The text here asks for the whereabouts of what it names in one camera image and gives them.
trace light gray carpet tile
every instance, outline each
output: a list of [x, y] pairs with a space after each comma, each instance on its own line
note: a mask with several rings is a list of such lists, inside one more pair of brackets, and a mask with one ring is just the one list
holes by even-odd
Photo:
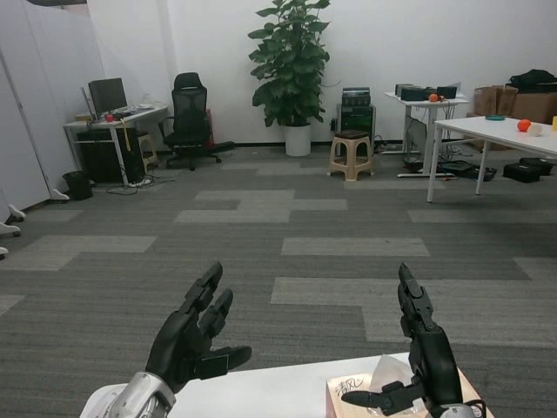
[[419, 238], [286, 238], [282, 255], [429, 257]]
[[40, 209], [30, 212], [26, 220], [29, 222], [70, 222], [81, 213], [83, 210]]
[[557, 282], [557, 259], [514, 257], [514, 262], [534, 281]]
[[326, 175], [326, 165], [322, 167], [302, 167], [298, 162], [261, 162], [261, 163], [230, 163], [222, 167], [225, 171], [255, 170], [257, 176], [308, 176]]
[[[378, 180], [362, 179], [360, 181], [346, 181], [347, 190], [427, 190], [429, 183], [427, 180], [398, 179], [398, 180]], [[436, 181], [436, 190], [444, 190], [445, 185]]]
[[293, 190], [205, 191], [196, 201], [236, 201], [236, 210], [186, 210], [178, 223], [287, 223], [291, 211], [347, 211], [345, 199], [295, 199]]
[[[553, 284], [421, 280], [454, 344], [557, 347]], [[359, 306], [369, 341], [402, 342], [397, 280], [277, 278], [272, 303]]]
[[288, 223], [290, 210], [261, 211], [182, 211], [176, 218], [181, 224], [260, 224]]
[[24, 297], [18, 294], [0, 294], [0, 316], [8, 312]]
[[413, 222], [448, 224], [557, 224], [555, 210], [453, 210], [429, 209], [408, 211]]
[[80, 253], [144, 253], [156, 238], [46, 235], [0, 263], [0, 270], [57, 271]]

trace floor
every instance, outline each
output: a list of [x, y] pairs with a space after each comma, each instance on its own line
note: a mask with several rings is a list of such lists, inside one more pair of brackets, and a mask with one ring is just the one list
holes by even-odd
[[156, 170], [164, 182], [132, 196], [99, 189], [29, 213], [20, 238], [2, 238], [1, 415], [76, 417], [97, 388], [128, 381], [213, 260], [235, 292], [216, 346], [251, 345], [245, 368], [407, 351], [404, 261], [495, 416], [553, 415], [554, 178], [504, 179], [519, 154], [495, 152], [484, 195], [438, 181], [428, 205], [425, 180], [396, 178], [399, 157], [347, 184], [326, 176], [327, 153], [239, 149], [221, 166]]

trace black bag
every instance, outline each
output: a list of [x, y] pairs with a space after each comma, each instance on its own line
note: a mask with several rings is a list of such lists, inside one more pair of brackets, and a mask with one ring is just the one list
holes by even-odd
[[505, 165], [503, 177], [513, 179], [521, 183], [533, 183], [540, 181], [541, 168], [520, 163]]
[[539, 167], [541, 169], [542, 176], [551, 176], [551, 171], [555, 166], [555, 164], [550, 163], [543, 158], [521, 158], [520, 164], [528, 165], [531, 167]]
[[[455, 176], [462, 177], [463, 179], [477, 180], [480, 176], [479, 165], [470, 164], [467, 161], [462, 160], [440, 163], [439, 168], [445, 173], [454, 174]], [[497, 174], [496, 168], [486, 167], [486, 172], [484, 173], [484, 181], [493, 180], [495, 174]]]
[[557, 82], [557, 78], [545, 70], [530, 70], [525, 74], [511, 77], [511, 83], [517, 86], [555, 82]]

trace white wall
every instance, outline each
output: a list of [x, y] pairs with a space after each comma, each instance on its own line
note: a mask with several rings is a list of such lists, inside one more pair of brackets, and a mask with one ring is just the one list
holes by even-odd
[[[254, 12], [271, 1], [168, 2], [178, 71], [199, 72], [209, 89], [216, 140], [279, 141], [276, 127], [265, 128], [262, 109], [252, 108], [258, 84], [247, 57], [257, 43], [246, 34], [265, 22]], [[471, 97], [475, 87], [532, 68], [557, 73], [554, 0], [332, 0], [321, 16], [332, 21], [324, 35], [332, 56], [325, 83], [340, 81], [325, 89], [326, 116], [335, 116], [343, 86], [370, 86], [377, 133], [389, 139], [403, 136], [404, 110], [383, 96], [397, 83], [462, 81]], [[327, 135], [322, 125], [313, 140]]]
[[26, 4], [27, 16], [61, 124], [88, 112], [81, 87], [104, 77], [91, 18]]
[[130, 105], [171, 97], [158, 1], [88, 2], [105, 75], [122, 78]]

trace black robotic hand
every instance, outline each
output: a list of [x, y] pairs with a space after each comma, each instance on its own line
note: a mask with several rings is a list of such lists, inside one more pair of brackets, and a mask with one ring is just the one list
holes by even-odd
[[153, 343], [145, 371], [160, 377], [174, 394], [188, 381], [225, 375], [252, 357], [250, 347], [211, 350], [212, 339], [225, 327], [233, 299], [232, 291], [225, 289], [210, 306], [222, 275], [223, 267], [216, 263], [196, 280]]
[[462, 403], [459, 369], [445, 331], [432, 319], [433, 306], [426, 289], [419, 285], [405, 264], [400, 266], [399, 279], [400, 325], [404, 335], [412, 339], [408, 357], [414, 373], [412, 384], [405, 387], [402, 382], [395, 381], [384, 386], [380, 394], [349, 392], [342, 396], [342, 401], [365, 408], [381, 408], [383, 414], [393, 415], [411, 408], [414, 400], [423, 398], [433, 418], [473, 416], [472, 409]]

